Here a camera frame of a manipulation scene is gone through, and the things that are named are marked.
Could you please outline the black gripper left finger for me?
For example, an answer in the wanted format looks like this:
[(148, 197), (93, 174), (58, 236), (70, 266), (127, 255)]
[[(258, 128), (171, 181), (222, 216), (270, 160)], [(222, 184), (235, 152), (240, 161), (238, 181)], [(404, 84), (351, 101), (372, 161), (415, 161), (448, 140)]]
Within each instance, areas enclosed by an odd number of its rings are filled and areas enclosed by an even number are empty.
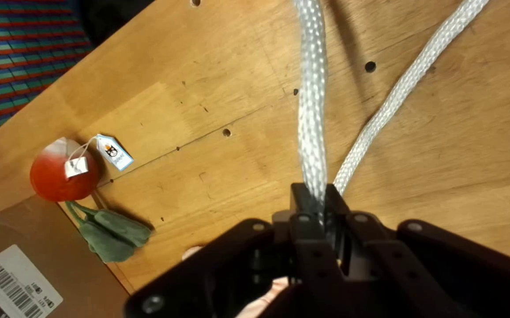
[(236, 318), (270, 292), (288, 287), (263, 318), (346, 318), (348, 205), (333, 186), (316, 202), (302, 184), (270, 221), (243, 220), (196, 255), (129, 297), (125, 318)]

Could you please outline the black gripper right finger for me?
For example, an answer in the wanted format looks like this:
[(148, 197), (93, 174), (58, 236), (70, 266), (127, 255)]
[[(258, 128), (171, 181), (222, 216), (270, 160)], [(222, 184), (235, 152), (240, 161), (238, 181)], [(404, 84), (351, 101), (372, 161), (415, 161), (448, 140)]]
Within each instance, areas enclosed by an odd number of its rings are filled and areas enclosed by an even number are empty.
[(510, 318), (510, 257), (422, 220), (388, 228), (333, 186), (325, 204), (358, 318)]

